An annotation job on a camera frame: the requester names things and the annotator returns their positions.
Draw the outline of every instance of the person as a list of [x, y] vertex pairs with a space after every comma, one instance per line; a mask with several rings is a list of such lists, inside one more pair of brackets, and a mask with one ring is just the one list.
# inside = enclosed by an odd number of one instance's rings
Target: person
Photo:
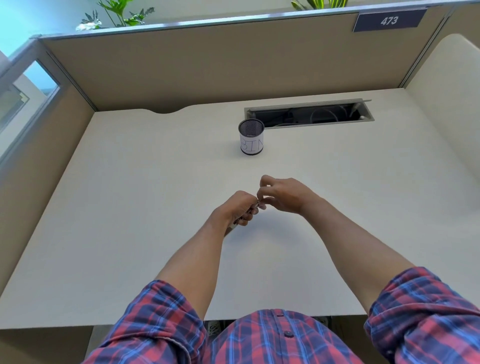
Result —
[[282, 309], [240, 318], [209, 340], [203, 319], [215, 291], [224, 234], [271, 205], [303, 216], [369, 314], [365, 329], [391, 363], [480, 363], [480, 312], [299, 181], [263, 176], [216, 208], [128, 306], [87, 364], [361, 363], [328, 328]]

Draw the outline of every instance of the cubicle partition wall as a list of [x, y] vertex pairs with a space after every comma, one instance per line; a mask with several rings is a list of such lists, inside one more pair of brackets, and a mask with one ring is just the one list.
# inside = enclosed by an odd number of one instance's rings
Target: cubicle partition wall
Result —
[[[417, 27], [353, 32], [359, 13], [421, 8], [427, 10]], [[427, 0], [29, 40], [1, 64], [0, 95], [34, 61], [58, 87], [0, 156], [0, 292], [96, 111], [168, 113], [205, 103], [405, 87], [445, 36], [460, 33], [480, 46], [478, 19], [476, 1]], [[76, 332], [84, 337], [88, 330]], [[18, 332], [0, 331], [0, 347], [11, 353], [7, 363], [25, 353], [31, 362], [55, 362], [12, 337]]]

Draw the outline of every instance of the plaid shirt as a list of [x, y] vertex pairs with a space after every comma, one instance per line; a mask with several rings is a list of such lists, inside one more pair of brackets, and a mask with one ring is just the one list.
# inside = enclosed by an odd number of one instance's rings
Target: plaid shirt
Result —
[[[480, 312], [425, 268], [399, 274], [372, 305], [365, 330], [391, 363], [480, 363]], [[168, 283], [147, 285], [88, 364], [361, 363], [325, 326], [262, 310], [209, 341], [203, 322]]]

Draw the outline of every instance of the forearm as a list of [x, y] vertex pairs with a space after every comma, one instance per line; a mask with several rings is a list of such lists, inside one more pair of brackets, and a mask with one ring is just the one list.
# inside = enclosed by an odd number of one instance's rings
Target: forearm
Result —
[[202, 320], [215, 292], [223, 236], [228, 225], [225, 214], [216, 209], [156, 277], [178, 289]]
[[413, 267], [320, 197], [306, 204], [301, 214], [323, 240], [335, 267], [366, 312], [395, 275]]

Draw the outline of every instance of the mesh pen cup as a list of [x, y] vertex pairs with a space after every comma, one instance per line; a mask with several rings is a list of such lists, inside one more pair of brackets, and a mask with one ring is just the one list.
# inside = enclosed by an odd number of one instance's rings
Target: mesh pen cup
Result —
[[258, 119], [246, 119], [239, 124], [240, 149], [249, 156], [260, 153], [264, 148], [265, 125]]

